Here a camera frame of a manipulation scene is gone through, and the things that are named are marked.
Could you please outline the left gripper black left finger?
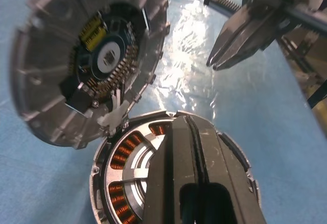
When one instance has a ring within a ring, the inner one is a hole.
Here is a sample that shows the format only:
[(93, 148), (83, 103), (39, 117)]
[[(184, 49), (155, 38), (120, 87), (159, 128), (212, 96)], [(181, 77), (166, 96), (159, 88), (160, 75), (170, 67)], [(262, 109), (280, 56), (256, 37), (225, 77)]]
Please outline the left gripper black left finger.
[(204, 223), (203, 117), (179, 115), (150, 161), (143, 223)]

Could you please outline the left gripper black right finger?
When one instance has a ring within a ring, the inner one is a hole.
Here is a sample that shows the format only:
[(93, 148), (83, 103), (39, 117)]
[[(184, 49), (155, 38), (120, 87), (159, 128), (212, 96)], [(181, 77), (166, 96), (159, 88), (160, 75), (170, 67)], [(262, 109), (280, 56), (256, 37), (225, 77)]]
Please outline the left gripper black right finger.
[(258, 181), (240, 147), (201, 117), (186, 121), (199, 184), (196, 223), (266, 223)]

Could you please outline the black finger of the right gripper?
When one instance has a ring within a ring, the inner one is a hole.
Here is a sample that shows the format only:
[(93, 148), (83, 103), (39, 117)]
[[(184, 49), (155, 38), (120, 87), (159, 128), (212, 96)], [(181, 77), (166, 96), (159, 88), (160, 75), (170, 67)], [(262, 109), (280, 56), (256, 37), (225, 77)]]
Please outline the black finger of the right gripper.
[[(272, 40), (275, 30), (280, 22), (280, 14), (277, 11), (268, 11), (261, 16), (251, 15), (251, 21), (245, 30), (249, 35), (245, 42), (248, 49), (252, 50), (252, 56), (267, 42)], [(223, 70), (232, 66), (213, 66), (213, 70)]]
[(225, 22), (207, 59), (207, 66), (235, 66), (252, 56), (245, 42), (249, 35), (245, 30), (251, 21), (247, 5), (244, 5)]

